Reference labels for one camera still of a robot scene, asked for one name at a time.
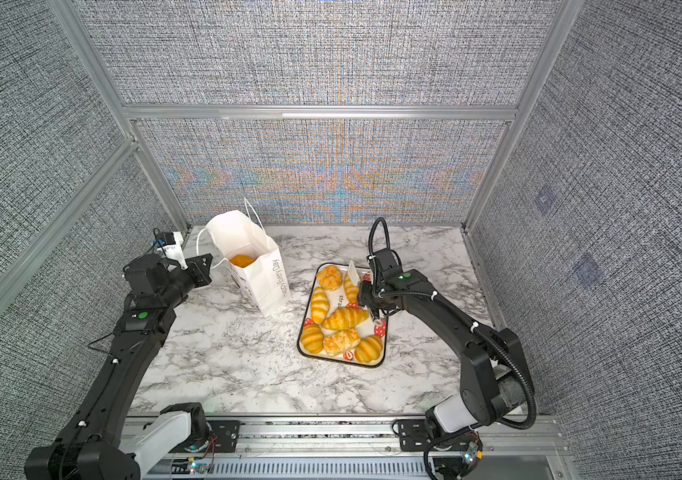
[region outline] croissant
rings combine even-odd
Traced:
[[[355,329],[346,329],[325,337],[323,346],[330,356],[350,351],[359,345],[359,333]]]
[[[381,339],[377,336],[365,337],[354,351],[354,357],[362,363],[371,363],[381,356],[381,351],[384,350],[384,345]]]
[[[368,319],[367,310],[359,308],[346,308],[340,306],[331,313],[323,322],[323,328],[327,330],[344,330],[354,328]]]
[[[320,353],[323,349],[323,332],[316,323],[307,325],[301,332],[301,344],[309,353]]]
[[[341,286],[341,270],[335,265],[328,265],[317,274],[317,281],[331,292]]]
[[[357,303],[357,293],[359,293],[359,288],[357,285],[352,283],[352,279],[349,278],[349,272],[343,278],[343,290],[346,293],[346,299],[349,303]]]
[[[312,301],[309,304],[309,310],[311,312],[312,320],[315,323],[322,323],[325,317],[330,311],[330,300],[325,294],[325,290],[321,286],[318,286],[312,292]]]

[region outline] strawberry print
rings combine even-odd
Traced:
[[[386,321],[375,319],[373,325],[373,334],[378,338],[384,338],[384,335],[386,335]]]

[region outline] tray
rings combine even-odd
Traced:
[[[301,353],[301,355],[305,356],[306,358],[310,359],[317,359],[317,360],[327,360],[329,362],[338,362],[338,363],[348,363],[350,365],[355,365],[355,366],[361,366],[365,367],[366,369],[374,369],[377,366],[380,366],[384,362],[384,358],[386,357],[386,337],[387,337],[387,331],[386,331],[386,320],[385,319],[379,319],[377,320],[377,323],[373,322],[373,318],[369,317],[367,320],[364,322],[360,323],[355,327],[357,330],[357,333],[359,333],[360,339],[364,339],[367,336],[371,335],[378,335],[378,337],[381,338],[382,344],[383,344],[383,349],[381,351],[381,356],[379,357],[378,360],[374,360],[371,363],[362,363],[358,362],[356,358],[354,358],[354,350],[350,350],[349,352],[345,353],[340,353],[336,356],[330,356],[327,353],[325,353],[325,350],[321,351],[320,353],[312,354],[306,351],[303,348],[303,345],[301,345],[301,334],[303,333],[303,328],[310,324],[314,323],[309,315],[309,304],[312,301],[312,292],[314,292],[315,287],[317,286],[317,273],[319,273],[320,270],[325,268],[328,265],[335,265],[338,267],[339,270],[341,270],[342,275],[346,275],[346,271],[349,269],[348,265],[340,265],[340,264],[322,264],[317,268],[317,272],[315,272],[314,275],[314,282],[312,282],[312,288],[309,289],[309,299],[307,301],[307,308],[303,312],[303,319],[301,322],[301,328],[298,330],[298,338],[296,339],[296,347],[298,348],[298,351]],[[365,274],[370,274],[370,270],[368,269],[361,269],[361,268],[355,268],[357,270],[357,273],[360,275],[360,278],[364,278]],[[344,293],[343,286],[338,288],[337,290],[334,290],[332,292],[325,292],[328,296],[328,300],[330,301],[330,312],[328,312],[328,316],[330,316],[336,308],[339,306],[346,306],[348,305],[348,302],[346,301],[346,294]],[[323,334],[325,336],[331,335],[335,333],[333,330],[323,330]]]

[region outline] white rope handle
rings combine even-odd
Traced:
[[[267,231],[263,228],[263,224],[261,223],[261,219],[258,216],[258,212],[256,211],[255,208],[253,208],[253,205],[248,201],[246,197],[243,197],[243,200],[245,200],[245,213],[247,213],[248,219],[252,222],[253,220],[250,219],[250,211],[248,210],[248,207],[250,206],[250,209],[253,211],[253,214],[256,215],[256,220],[258,220],[258,225],[261,227],[261,231],[263,232],[263,241],[266,244],[269,244],[269,239],[267,238]]]
[[[205,230],[207,230],[207,232],[211,235],[211,240],[213,241],[213,243],[214,244],[216,243],[216,239],[213,238],[213,232],[208,230],[207,227],[203,226],[202,229],[199,232],[197,232],[197,241],[194,242],[195,254],[198,256],[200,255],[200,234],[202,234]],[[211,268],[212,269],[216,268],[217,266],[221,265],[223,263],[223,261],[226,259],[227,259],[227,257],[225,256],[224,258],[221,259],[221,261],[219,263],[213,265]]]

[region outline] rectangular tray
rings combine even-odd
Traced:
[[[303,319],[301,320],[301,328],[298,330],[298,339],[296,340],[296,347],[298,348],[298,351],[301,353],[301,355],[305,356],[306,358],[310,359],[317,359],[317,360],[327,360],[328,362],[338,362],[338,363],[347,363],[350,365],[355,365],[355,366],[361,366],[365,367],[366,369],[374,369],[377,366],[380,366],[384,362],[384,358],[386,358],[386,337],[388,332],[386,331],[386,320],[385,319],[379,319],[378,322],[378,327],[379,330],[383,328],[384,334],[381,336],[381,341],[383,343],[383,350],[381,351],[381,356],[378,360],[375,360],[374,362],[371,363],[361,363],[358,362],[356,358],[352,358],[351,360],[347,360],[343,358],[343,353],[338,354],[336,356],[330,356],[325,353],[325,350],[321,351],[320,353],[317,354],[312,354],[306,351],[303,348],[303,345],[301,345],[301,334],[303,333],[303,328],[308,324],[307,322],[311,322],[311,318],[309,316],[309,306],[312,302],[312,292],[314,292],[315,287],[317,286],[317,274],[319,271],[323,268],[325,268],[328,265],[335,265],[338,267],[339,270],[341,270],[342,278],[344,275],[346,275],[346,271],[349,269],[349,266],[347,265],[339,265],[339,264],[322,264],[317,268],[317,272],[314,274],[314,282],[312,282],[312,288],[309,290],[309,300],[307,301],[307,308],[303,312]],[[360,274],[360,278],[362,278],[365,274],[370,274],[370,269],[362,269],[356,267],[357,273]],[[328,312],[328,315],[332,314],[336,308],[339,306],[346,306],[348,305],[348,302],[346,301],[346,294],[344,293],[343,285],[341,285],[340,288],[337,290],[334,290],[333,292],[325,292],[328,296],[328,300],[330,301],[330,312]],[[360,323],[355,327],[357,330],[357,333],[359,333],[359,338],[364,339],[367,336],[374,335],[374,329],[376,328],[376,324],[373,322],[373,318],[369,317],[367,320],[364,322]],[[323,334],[325,336],[331,335],[334,333],[332,330],[325,330],[322,329]]]

